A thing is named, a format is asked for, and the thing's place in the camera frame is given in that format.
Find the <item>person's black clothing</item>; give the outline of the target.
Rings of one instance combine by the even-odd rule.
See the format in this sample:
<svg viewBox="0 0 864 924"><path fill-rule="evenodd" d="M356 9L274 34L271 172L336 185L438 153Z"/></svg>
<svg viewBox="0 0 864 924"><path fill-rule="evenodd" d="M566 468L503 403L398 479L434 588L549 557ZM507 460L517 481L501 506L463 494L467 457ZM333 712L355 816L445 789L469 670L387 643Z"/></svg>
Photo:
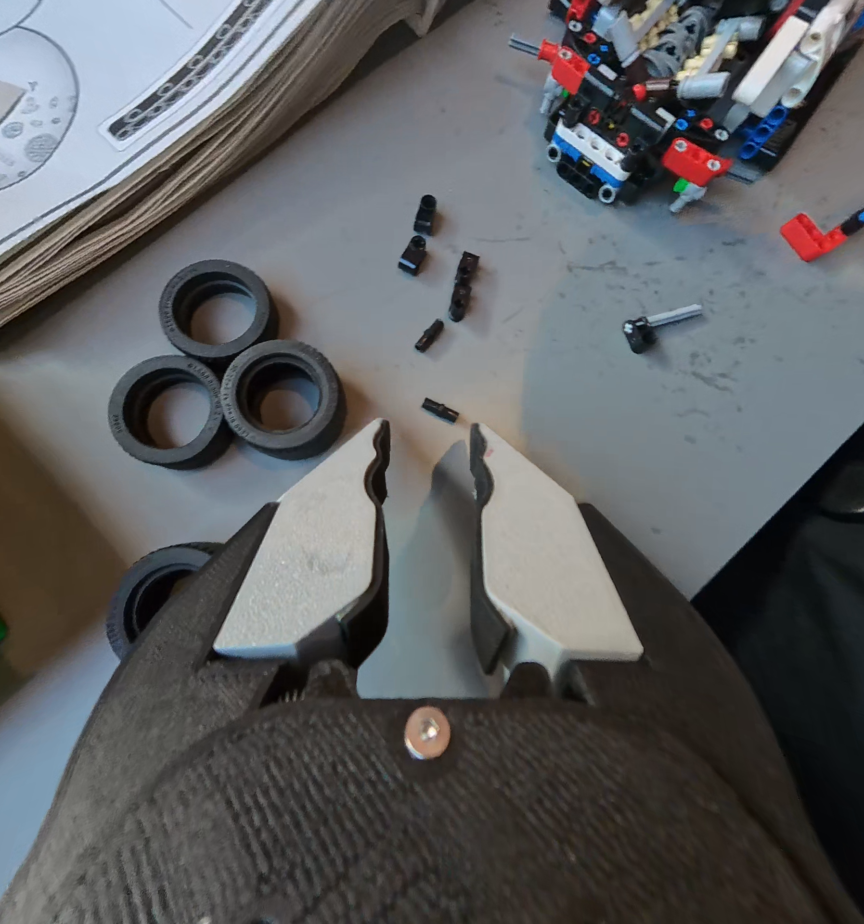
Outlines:
<svg viewBox="0 0 864 924"><path fill-rule="evenodd" d="M692 598L864 915L864 424Z"/></svg>

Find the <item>grey axle with black connector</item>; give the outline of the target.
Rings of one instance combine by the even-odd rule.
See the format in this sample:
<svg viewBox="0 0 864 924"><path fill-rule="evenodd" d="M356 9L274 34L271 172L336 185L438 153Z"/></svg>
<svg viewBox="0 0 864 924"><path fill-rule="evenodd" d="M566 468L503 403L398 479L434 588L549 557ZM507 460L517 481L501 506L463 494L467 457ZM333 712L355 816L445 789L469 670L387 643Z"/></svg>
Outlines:
<svg viewBox="0 0 864 924"><path fill-rule="evenodd" d="M635 355L646 353L658 342L657 329L697 318L703 314L703 306L689 306L662 311L652 316L640 316L625 320L622 332L628 347Z"/></svg>

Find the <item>toy brick car model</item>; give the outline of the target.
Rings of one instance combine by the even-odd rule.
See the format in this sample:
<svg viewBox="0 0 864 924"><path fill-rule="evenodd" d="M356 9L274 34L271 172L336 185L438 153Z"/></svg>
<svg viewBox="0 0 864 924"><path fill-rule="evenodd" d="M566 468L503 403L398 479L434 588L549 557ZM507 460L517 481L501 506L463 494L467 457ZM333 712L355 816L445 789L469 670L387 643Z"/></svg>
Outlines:
<svg viewBox="0 0 864 924"><path fill-rule="evenodd" d="M585 198L670 211L786 156L863 43L864 1L549 2L557 40L511 36L548 66L545 155Z"/></svg>

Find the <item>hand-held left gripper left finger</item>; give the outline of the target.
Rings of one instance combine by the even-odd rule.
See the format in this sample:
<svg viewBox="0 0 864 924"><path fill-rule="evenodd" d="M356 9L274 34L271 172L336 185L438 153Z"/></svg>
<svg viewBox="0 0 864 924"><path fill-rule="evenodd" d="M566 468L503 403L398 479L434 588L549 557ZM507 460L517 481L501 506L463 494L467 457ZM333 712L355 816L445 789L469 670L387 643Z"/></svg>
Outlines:
<svg viewBox="0 0 864 924"><path fill-rule="evenodd" d="M390 427L375 419L277 501L213 651L359 666L387 629Z"/></svg>

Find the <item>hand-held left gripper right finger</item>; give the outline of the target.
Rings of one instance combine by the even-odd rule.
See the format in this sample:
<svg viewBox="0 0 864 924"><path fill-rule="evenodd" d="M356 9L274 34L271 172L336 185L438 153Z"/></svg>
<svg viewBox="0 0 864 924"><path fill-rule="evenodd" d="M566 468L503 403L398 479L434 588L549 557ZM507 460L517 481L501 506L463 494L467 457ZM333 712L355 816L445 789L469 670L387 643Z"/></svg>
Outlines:
<svg viewBox="0 0 864 924"><path fill-rule="evenodd" d="M471 632L482 671L636 663L644 646L573 496L490 427L470 431Z"/></svg>

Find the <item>black toy tyre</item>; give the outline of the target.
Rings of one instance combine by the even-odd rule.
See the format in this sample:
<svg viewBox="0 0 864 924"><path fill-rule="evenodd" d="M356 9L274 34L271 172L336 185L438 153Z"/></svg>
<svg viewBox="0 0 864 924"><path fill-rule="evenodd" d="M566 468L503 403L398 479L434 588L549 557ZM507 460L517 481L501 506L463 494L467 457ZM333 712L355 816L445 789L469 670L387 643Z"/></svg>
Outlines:
<svg viewBox="0 0 864 924"><path fill-rule="evenodd" d="M267 429L261 405L265 388L280 379L306 380L317 393L308 420L285 430ZM331 362L301 341L273 339L250 346L227 367L219 403L232 432L254 450L282 460L303 460L330 450L347 414L343 384Z"/></svg>
<svg viewBox="0 0 864 924"><path fill-rule="evenodd" d="M130 566L105 618L107 641L120 661L164 605L222 548L221 542L184 542L149 552Z"/></svg>
<svg viewBox="0 0 864 924"><path fill-rule="evenodd" d="M237 337L222 344L207 344L192 335L192 320L199 307L217 295L247 296L253 317ZM200 260L183 267L164 287L158 317L173 347L218 370L245 350L276 339L279 333L279 314L264 281L231 260Z"/></svg>
<svg viewBox="0 0 864 924"><path fill-rule="evenodd" d="M149 411L161 393L176 385L196 385L205 394L208 414L201 431L187 444L162 447L149 430ZM173 470L204 468L223 456L233 442L233 431L220 402L218 377L199 360L185 355L145 359L115 385L107 407L107 421L118 445L145 464Z"/></svg>

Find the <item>red angled beam assembly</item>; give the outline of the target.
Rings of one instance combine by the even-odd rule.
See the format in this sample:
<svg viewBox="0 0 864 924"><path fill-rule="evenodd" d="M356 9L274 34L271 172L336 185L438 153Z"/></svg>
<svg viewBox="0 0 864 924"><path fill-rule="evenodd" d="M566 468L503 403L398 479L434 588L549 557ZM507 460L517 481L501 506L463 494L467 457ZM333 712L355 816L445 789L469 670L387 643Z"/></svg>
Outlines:
<svg viewBox="0 0 864 924"><path fill-rule="evenodd" d="M799 258L811 262L840 247L864 229L864 206L841 225L822 231L806 213L799 213L779 229L780 236Z"/></svg>

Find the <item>open instruction booklet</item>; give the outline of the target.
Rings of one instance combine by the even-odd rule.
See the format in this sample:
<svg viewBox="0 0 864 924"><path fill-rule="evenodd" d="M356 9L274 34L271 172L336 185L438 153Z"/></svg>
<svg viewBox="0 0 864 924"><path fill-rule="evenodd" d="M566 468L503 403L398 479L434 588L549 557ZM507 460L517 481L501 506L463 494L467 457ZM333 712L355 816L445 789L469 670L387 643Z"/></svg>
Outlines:
<svg viewBox="0 0 864 924"><path fill-rule="evenodd" d="M0 1L0 328L231 179L437 1Z"/></svg>

